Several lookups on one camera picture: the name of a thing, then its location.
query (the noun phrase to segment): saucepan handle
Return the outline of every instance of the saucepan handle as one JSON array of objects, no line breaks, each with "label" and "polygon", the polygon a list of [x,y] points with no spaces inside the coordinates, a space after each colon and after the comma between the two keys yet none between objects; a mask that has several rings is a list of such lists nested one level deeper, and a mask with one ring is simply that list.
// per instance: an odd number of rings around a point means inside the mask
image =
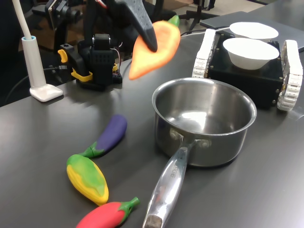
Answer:
[{"label": "saucepan handle", "polygon": [[180,193],[193,144],[181,143],[166,164],[149,202],[143,228],[162,228],[166,223]]}]

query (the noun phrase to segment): toy red pepper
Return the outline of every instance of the toy red pepper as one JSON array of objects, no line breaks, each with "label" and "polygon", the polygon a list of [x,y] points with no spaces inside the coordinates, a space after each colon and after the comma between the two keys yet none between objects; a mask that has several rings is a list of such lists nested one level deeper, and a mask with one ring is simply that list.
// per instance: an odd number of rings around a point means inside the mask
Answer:
[{"label": "toy red pepper", "polygon": [[135,197],[130,202],[104,204],[88,213],[76,228],[115,228],[126,220],[133,207],[139,203]]}]

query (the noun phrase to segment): lamp base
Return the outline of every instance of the lamp base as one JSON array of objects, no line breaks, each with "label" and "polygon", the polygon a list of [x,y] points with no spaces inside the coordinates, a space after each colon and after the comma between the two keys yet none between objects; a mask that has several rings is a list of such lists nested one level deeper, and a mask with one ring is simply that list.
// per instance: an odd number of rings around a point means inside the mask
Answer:
[{"label": "lamp base", "polygon": [[41,102],[46,102],[63,95],[63,91],[61,89],[49,84],[45,84],[40,87],[31,87],[29,92],[34,98]]}]

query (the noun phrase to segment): white bowl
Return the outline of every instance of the white bowl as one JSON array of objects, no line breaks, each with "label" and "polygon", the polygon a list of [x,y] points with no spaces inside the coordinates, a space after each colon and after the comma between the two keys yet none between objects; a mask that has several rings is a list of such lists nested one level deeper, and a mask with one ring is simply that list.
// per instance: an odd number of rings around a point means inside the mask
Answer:
[{"label": "white bowl", "polygon": [[274,46],[257,39],[230,38],[224,41],[223,46],[231,62],[246,70],[257,70],[279,56]]},{"label": "white bowl", "polygon": [[279,35],[274,28],[257,22],[237,22],[229,28],[236,38],[259,39],[266,43]]}]

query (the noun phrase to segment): table surface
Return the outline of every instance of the table surface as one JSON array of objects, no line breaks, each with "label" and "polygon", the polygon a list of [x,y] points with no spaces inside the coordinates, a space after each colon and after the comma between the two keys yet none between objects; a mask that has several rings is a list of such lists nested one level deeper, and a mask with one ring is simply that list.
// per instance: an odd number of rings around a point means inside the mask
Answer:
[{"label": "table surface", "polygon": [[[96,205],[69,182],[66,161],[102,133],[113,114],[128,121],[124,139],[93,159],[106,177],[109,202],[137,196],[124,228],[140,228],[168,157],[154,145],[151,96],[162,83],[189,77],[202,34],[182,38],[165,67],[122,88],[60,86],[64,98],[32,97],[0,108],[0,221],[2,228],[72,228]],[[293,111],[258,110],[242,152],[217,169],[189,167],[167,228],[302,228],[304,219],[304,90]]]},{"label": "table surface", "polygon": [[261,16],[299,30],[304,30],[303,0],[277,0],[253,10],[249,12],[249,14]]}]

